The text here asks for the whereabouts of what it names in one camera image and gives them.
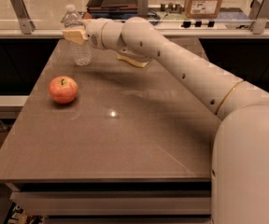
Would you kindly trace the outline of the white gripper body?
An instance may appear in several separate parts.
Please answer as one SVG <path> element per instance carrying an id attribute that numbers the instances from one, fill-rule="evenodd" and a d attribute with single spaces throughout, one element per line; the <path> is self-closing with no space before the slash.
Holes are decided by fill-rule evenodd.
<path id="1" fill-rule="evenodd" d="M 113 21 L 108 19 L 89 20 L 86 23 L 86 34 L 94 48 L 109 49 L 112 23 Z"/>

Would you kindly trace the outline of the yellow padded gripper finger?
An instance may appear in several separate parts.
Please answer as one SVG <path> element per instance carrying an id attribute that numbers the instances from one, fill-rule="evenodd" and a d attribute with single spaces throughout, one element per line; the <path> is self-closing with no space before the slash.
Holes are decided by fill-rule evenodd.
<path id="1" fill-rule="evenodd" d="M 87 41 L 85 30 L 80 28 L 63 29 L 63 36 L 66 40 L 78 45 L 83 45 Z"/>

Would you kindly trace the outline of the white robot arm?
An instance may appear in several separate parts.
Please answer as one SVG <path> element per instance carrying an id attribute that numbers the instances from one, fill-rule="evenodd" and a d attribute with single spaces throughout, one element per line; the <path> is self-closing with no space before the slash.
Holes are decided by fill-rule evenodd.
<path id="1" fill-rule="evenodd" d="M 212 224 L 269 224 L 269 93 L 169 41 L 148 21 L 97 19 L 64 38 L 159 62 L 220 120 L 212 151 Z"/>

